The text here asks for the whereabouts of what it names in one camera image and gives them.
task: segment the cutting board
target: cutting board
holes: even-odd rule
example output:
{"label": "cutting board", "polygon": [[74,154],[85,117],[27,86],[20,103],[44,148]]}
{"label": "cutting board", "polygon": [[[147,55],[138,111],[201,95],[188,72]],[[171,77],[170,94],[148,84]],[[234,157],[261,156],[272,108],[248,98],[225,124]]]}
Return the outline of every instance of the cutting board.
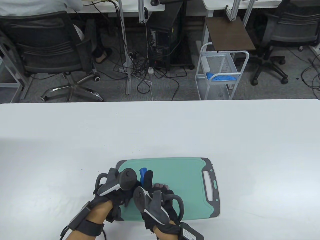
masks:
{"label": "cutting board", "polygon": [[[146,158],[123,160],[117,163],[119,171],[132,168],[140,179],[139,170],[153,171],[153,184],[167,184],[184,203],[183,220],[217,217],[220,213],[218,184],[211,161],[200,157]],[[179,206],[173,201],[179,214]],[[125,221],[142,221],[141,214],[130,201],[128,207],[121,206],[121,217]]]}

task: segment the white shirt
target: white shirt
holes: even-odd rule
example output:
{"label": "white shirt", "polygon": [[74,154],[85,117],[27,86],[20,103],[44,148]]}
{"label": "white shirt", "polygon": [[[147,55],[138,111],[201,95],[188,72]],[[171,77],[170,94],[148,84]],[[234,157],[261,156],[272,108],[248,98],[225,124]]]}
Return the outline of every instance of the white shirt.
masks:
{"label": "white shirt", "polygon": [[82,9],[82,0],[0,0],[0,16],[30,16]]}

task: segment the glove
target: glove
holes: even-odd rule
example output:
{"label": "glove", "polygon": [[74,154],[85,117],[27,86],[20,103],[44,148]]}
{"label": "glove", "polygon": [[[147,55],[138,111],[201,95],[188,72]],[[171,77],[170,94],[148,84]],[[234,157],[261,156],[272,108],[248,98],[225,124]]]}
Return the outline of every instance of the glove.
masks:
{"label": "glove", "polygon": [[[142,186],[146,191],[148,191],[148,193],[151,197],[152,197],[152,193],[156,190],[161,190],[162,194],[173,194],[173,191],[169,190],[167,185],[155,184],[153,186],[152,185],[152,178],[153,178],[153,172],[148,170],[144,175],[144,184]],[[170,220],[172,220],[175,223],[175,225],[174,224],[167,224],[167,225],[159,224],[150,215],[143,212],[143,213],[141,213],[141,215],[142,215],[142,219],[144,220],[144,225],[145,225],[146,229],[149,229],[151,232],[153,232],[153,228],[154,228],[154,226],[156,226],[163,233],[178,235],[180,233],[180,227],[179,227],[180,223],[178,222],[178,215],[172,206],[172,200],[168,200],[168,201],[163,202],[161,204],[161,206],[163,207],[164,210],[166,210],[166,212],[169,215]]]}
{"label": "glove", "polygon": [[104,196],[98,195],[98,189],[102,186],[99,185],[94,191],[93,194],[95,195],[94,199],[90,202],[90,207],[93,208],[99,203],[105,203],[109,200],[112,201],[113,208],[109,212],[108,216],[106,217],[106,220],[109,222],[116,221],[123,221],[121,218],[121,209],[120,206],[124,204],[125,207],[128,206],[129,201],[133,197],[134,190],[141,186],[141,183],[139,181],[136,182],[136,184],[128,191],[124,191],[122,189],[113,190],[112,192],[109,192],[108,194]]}

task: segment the black strap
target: black strap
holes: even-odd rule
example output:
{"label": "black strap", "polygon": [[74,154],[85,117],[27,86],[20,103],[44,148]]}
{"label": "black strap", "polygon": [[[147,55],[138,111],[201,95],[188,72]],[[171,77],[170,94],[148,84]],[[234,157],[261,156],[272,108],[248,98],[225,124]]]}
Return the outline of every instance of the black strap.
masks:
{"label": "black strap", "polygon": [[101,234],[104,224],[97,224],[88,220],[83,220],[75,229],[88,236],[97,237]]}

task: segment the metal cart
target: metal cart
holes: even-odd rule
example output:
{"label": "metal cart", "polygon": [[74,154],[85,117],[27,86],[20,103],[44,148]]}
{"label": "metal cart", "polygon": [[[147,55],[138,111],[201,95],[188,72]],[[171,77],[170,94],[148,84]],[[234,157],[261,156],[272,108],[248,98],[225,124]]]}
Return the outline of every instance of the metal cart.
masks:
{"label": "metal cart", "polygon": [[[206,52],[203,49],[206,48],[207,45],[212,45],[212,43],[207,43],[202,46],[196,72],[199,99],[231,100],[237,89],[244,68],[247,65],[249,53],[247,51]],[[244,53],[246,55],[240,72],[237,71],[233,62],[233,56],[236,53]],[[206,73],[211,73],[212,76],[208,78]]]}

